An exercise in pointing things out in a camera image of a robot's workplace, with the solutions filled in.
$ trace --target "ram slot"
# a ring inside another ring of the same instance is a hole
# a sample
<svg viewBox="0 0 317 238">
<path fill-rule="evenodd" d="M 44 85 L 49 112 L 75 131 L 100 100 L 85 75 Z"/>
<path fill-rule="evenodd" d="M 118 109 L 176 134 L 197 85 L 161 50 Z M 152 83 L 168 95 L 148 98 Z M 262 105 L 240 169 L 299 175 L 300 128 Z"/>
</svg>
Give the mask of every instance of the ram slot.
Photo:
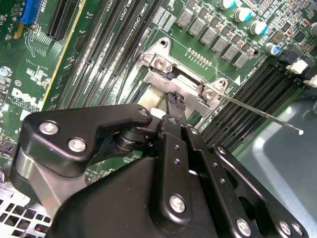
<svg viewBox="0 0 317 238">
<path fill-rule="evenodd" d="M 80 83 L 84 72 L 86 71 L 85 69 L 88 66 L 88 62 L 91 60 L 94 52 L 96 51 L 100 38 L 103 36 L 114 9 L 120 2 L 120 0 L 103 0 L 101 3 L 86 44 L 82 48 L 72 69 L 72 72 L 69 76 L 69 81 L 63 91 L 62 96 L 60 97 L 56 109 L 68 108 L 73 95 L 77 92 L 77 86 Z"/>
</svg>

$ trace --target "small component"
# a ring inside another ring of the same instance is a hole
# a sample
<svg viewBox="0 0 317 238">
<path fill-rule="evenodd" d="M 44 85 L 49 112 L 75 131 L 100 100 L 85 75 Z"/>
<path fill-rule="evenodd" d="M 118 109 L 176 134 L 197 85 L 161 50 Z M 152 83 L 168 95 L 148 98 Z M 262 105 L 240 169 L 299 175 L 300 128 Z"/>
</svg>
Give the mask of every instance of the small component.
<svg viewBox="0 0 317 238">
<path fill-rule="evenodd" d="M 232 60 L 236 54 L 239 52 L 238 48 L 234 45 L 231 45 L 223 54 L 223 57 L 225 57 L 227 60 Z"/>
<path fill-rule="evenodd" d="M 309 33 L 312 35 L 312 36 L 317 36 L 317 22 L 313 23 L 311 25 L 311 27 L 309 28 Z"/>
<path fill-rule="evenodd" d="M 273 43 L 267 43 L 265 46 L 265 51 L 272 56 L 277 56 L 281 53 L 281 46 L 275 45 Z"/>
<path fill-rule="evenodd" d="M 277 31 L 272 37 L 272 41 L 276 44 L 281 43 L 285 39 L 283 32 Z"/>
<path fill-rule="evenodd" d="M 305 68 L 307 68 L 308 64 L 303 61 L 302 59 L 298 59 L 292 65 L 286 67 L 289 71 L 293 72 L 294 74 L 301 74 Z"/>
<path fill-rule="evenodd" d="M 242 47 L 242 50 L 244 52 L 247 52 L 251 46 L 252 46 L 251 43 L 246 42 L 245 45 Z"/>
<path fill-rule="evenodd" d="M 213 28 L 216 28 L 217 24 L 220 22 L 221 20 L 218 17 L 214 17 L 210 23 L 210 26 L 212 26 Z"/>
<path fill-rule="evenodd" d="M 221 33 L 222 33 L 222 35 L 226 36 L 229 33 L 229 31 L 231 31 L 231 30 L 232 29 L 231 29 L 230 26 L 224 26 L 224 28 L 223 28 Z"/>
<path fill-rule="evenodd" d="M 197 3 L 196 0 L 189 0 L 188 3 L 186 4 L 186 7 L 192 10 L 196 3 Z"/>
<path fill-rule="evenodd" d="M 234 11 L 233 15 L 236 22 L 244 22 L 250 20 L 252 12 L 249 8 L 239 7 Z"/>
<path fill-rule="evenodd" d="M 10 141 L 6 141 L 3 146 L 0 147 L 0 152 L 11 156 L 14 153 L 16 145 Z"/>
<path fill-rule="evenodd" d="M 241 40 L 241 36 L 239 34 L 236 34 L 233 38 L 232 38 L 232 42 L 237 44 L 239 41 Z"/>
<path fill-rule="evenodd" d="M 204 19 L 205 16 L 207 15 L 207 13 L 209 13 L 209 11 L 207 10 L 207 8 L 203 7 L 202 10 L 200 11 L 198 17 L 200 17 L 201 19 Z"/>
<path fill-rule="evenodd" d="M 74 49 L 79 51 L 82 48 L 82 46 L 85 42 L 85 39 L 86 39 L 86 35 L 82 35 L 82 36 L 77 37 L 77 41 L 76 41 Z"/>
<path fill-rule="evenodd" d="M 311 51 L 310 54 L 312 57 L 317 57 L 317 46 L 315 46 Z"/>
<path fill-rule="evenodd" d="M 3 91 L 0 92 L 0 103 L 6 100 L 7 94 Z"/>
<path fill-rule="evenodd" d="M 289 22 L 286 22 L 284 26 L 282 26 L 281 31 L 286 32 L 291 27 Z"/>
<path fill-rule="evenodd" d="M 193 15 L 194 14 L 190 10 L 184 8 L 176 20 L 177 25 L 185 27 Z"/>
<path fill-rule="evenodd" d="M 218 53 L 221 53 L 227 44 L 228 41 L 224 37 L 220 36 L 211 49 Z"/>
<path fill-rule="evenodd" d="M 267 30 L 267 24 L 263 21 L 253 21 L 249 30 L 252 35 L 263 35 Z"/>
<path fill-rule="evenodd" d="M 306 27 L 309 24 L 309 21 L 307 19 L 304 19 L 301 23 L 302 27 Z"/>
<path fill-rule="evenodd" d="M 207 31 L 204 33 L 204 35 L 202 36 L 202 38 L 200 39 L 200 41 L 206 45 L 210 45 L 211 42 L 216 37 L 216 35 L 217 33 L 212 28 L 209 27 Z"/>
<path fill-rule="evenodd" d="M 233 63 L 237 68 L 242 68 L 246 62 L 249 60 L 248 56 L 242 53 Z"/>
<path fill-rule="evenodd" d="M 285 33 L 285 35 L 286 35 L 286 37 L 291 37 L 291 36 L 293 35 L 293 33 L 294 33 L 294 31 L 288 30 L 288 31 Z"/>
<path fill-rule="evenodd" d="M 305 34 L 301 31 L 299 31 L 294 37 L 293 37 L 293 40 L 296 41 L 296 42 L 302 42 L 305 38 Z"/>
<path fill-rule="evenodd" d="M 222 10 L 227 10 L 233 8 L 236 1 L 235 0 L 219 0 L 219 7 Z"/>
<path fill-rule="evenodd" d="M 26 1 L 23 17 L 21 19 L 24 24 L 33 24 L 35 22 L 41 6 L 41 2 L 41 0 Z"/>
<path fill-rule="evenodd" d="M 197 18 L 192 26 L 189 28 L 189 33 L 193 36 L 197 36 L 201 30 L 205 27 L 205 23 L 200 18 Z"/>
<path fill-rule="evenodd" d="M 305 51 L 310 51 L 311 49 L 312 49 L 312 47 L 310 45 L 308 45 L 308 44 L 304 45 L 304 50 Z"/>
</svg>

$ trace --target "metal bolt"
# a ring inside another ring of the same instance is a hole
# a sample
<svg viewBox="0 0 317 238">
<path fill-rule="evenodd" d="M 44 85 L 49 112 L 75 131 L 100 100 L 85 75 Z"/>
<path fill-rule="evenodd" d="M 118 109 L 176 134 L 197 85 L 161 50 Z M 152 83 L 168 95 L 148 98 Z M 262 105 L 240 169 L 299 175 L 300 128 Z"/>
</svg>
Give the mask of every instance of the metal bolt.
<svg viewBox="0 0 317 238">
<path fill-rule="evenodd" d="M 282 231 L 284 231 L 287 235 L 292 235 L 291 229 L 289 229 L 288 225 L 285 222 L 279 222 L 279 226 L 282 228 Z"/>
<path fill-rule="evenodd" d="M 225 151 L 224 149 L 222 149 L 221 147 L 218 147 L 218 151 L 219 151 L 221 154 L 223 154 L 223 155 L 226 154 L 226 151 Z"/>
<path fill-rule="evenodd" d="M 186 209 L 184 200 L 178 195 L 172 195 L 169 198 L 169 203 L 175 212 L 183 213 Z"/>
<path fill-rule="evenodd" d="M 300 236 L 304 235 L 302 229 L 296 223 L 292 223 L 292 227 Z"/>
<path fill-rule="evenodd" d="M 251 235 L 251 229 L 249 227 L 249 224 L 245 220 L 241 218 L 237 219 L 237 226 L 241 234 L 243 234 L 244 236 L 249 237 Z"/>
<path fill-rule="evenodd" d="M 193 134 L 198 135 L 198 132 L 196 131 L 196 129 L 190 128 L 190 131 L 191 131 Z"/>
<path fill-rule="evenodd" d="M 149 114 L 147 111 L 145 111 L 144 109 L 139 109 L 139 113 L 145 117 L 147 117 Z"/>
<path fill-rule="evenodd" d="M 169 121 L 173 124 L 177 124 L 177 121 L 174 118 L 169 118 Z"/>
<path fill-rule="evenodd" d="M 58 126 L 52 122 L 40 124 L 40 132 L 46 135 L 54 135 L 58 132 Z"/>
<path fill-rule="evenodd" d="M 157 59 L 154 62 L 154 67 L 158 70 L 164 70 L 166 68 L 166 62 L 162 59 Z"/>
<path fill-rule="evenodd" d="M 71 139 L 68 142 L 68 147 L 74 152 L 83 152 L 86 150 L 86 144 L 80 139 Z"/>
</svg>

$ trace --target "green circuit board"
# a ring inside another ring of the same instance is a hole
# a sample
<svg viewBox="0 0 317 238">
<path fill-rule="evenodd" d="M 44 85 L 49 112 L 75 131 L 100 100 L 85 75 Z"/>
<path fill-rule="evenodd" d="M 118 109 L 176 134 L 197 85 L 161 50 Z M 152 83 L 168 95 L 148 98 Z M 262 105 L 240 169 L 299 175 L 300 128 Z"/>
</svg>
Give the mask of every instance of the green circuit board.
<svg viewBox="0 0 317 238">
<path fill-rule="evenodd" d="M 17 144 L 21 122 L 29 113 L 111 105 L 122 84 L 122 77 L 99 77 L 100 62 L 108 54 L 106 49 L 101 49 L 99 55 L 87 63 L 89 70 L 85 68 L 86 65 L 83 68 L 77 67 L 81 60 L 87 61 L 85 53 L 92 50 L 93 45 L 89 44 L 89 39 L 101 36 L 102 24 L 96 25 L 97 20 L 101 23 L 109 20 L 110 9 L 117 1 L 75 1 L 62 39 L 50 31 L 52 15 L 60 1 L 39 1 L 36 21 L 22 24 L 21 18 L 27 2 L 0 0 L 0 146 L 7 142 Z M 126 12 L 131 13 L 131 2 L 138 1 L 122 1 L 122 11 L 126 9 Z M 143 16 L 142 11 L 149 11 L 153 2 L 140 1 L 137 13 Z M 249 21 L 238 23 L 234 20 L 234 12 L 239 7 L 252 10 Z M 185 26 L 180 26 L 178 19 L 185 9 L 191 13 L 191 17 Z M 112 39 L 125 30 L 123 26 L 129 17 L 126 14 L 118 18 L 112 26 Z M 204 28 L 211 27 L 219 37 L 224 38 L 226 44 L 234 45 L 248 58 L 241 68 L 203 44 L 201 39 L 204 31 L 190 34 L 198 18 L 204 22 Z M 255 20 L 267 23 L 268 29 L 264 35 L 250 34 L 250 22 Z M 226 94 L 234 96 L 269 56 L 264 50 L 267 43 L 279 44 L 282 50 L 297 46 L 303 55 L 316 60 L 317 40 L 309 34 L 311 24 L 316 21 L 316 1 L 313 0 L 237 0 L 235 6 L 227 10 L 221 10 L 217 0 L 164 0 L 145 31 L 139 51 L 146 50 L 162 37 L 168 37 L 171 41 L 170 55 L 175 60 L 209 82 L 220 77 L 226 78 L 229 82 Z M 107 47 L 110 49 L 114 45 L 115 40 L 109 40 Z M 119 51 L 112 55 L 111 59 L 118 62 L 124 60 L 119 57 Z M 126 96 L 121 103 L 126 102 L 129 92 L 138 86 L 145 71 L 146 68 L 143 68 L 133 82 L 126 83 Z M 225 101 L 221 101 L 216 110 L 201 123 L 201 131 L 225 104 Z M 139 156 L 135 152 L 119 162 L 109 160 L 95 165 L 89 168 L 88 181 L 95 181 Z M 12 153 L 2 151 L 0 154 L 0 164 L 10 165 L 11 159 Z"/>
</svg>

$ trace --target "white connector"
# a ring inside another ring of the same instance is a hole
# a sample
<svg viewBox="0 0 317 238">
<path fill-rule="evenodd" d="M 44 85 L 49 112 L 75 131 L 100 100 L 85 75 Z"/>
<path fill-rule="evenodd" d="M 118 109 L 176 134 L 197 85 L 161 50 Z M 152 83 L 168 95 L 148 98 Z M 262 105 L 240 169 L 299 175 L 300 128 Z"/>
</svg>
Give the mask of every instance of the white connector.
<svg viewBox="0 0 317 238">
<path fill-rule="evenodd" d="M 317 88 L 317 75 L 312 77 L 311 80 L 305 80 L 304 83 L 313 88 Z"/>
<path fill-rule="evenodd" d="M 293 72 L 294 74 L 301 74 L 305 68 L 307 68 L 308 64 L 303 61 L 302 59 L 298 59 L 292 65 L 286 67 L 289 71 Z"/>
</svg>

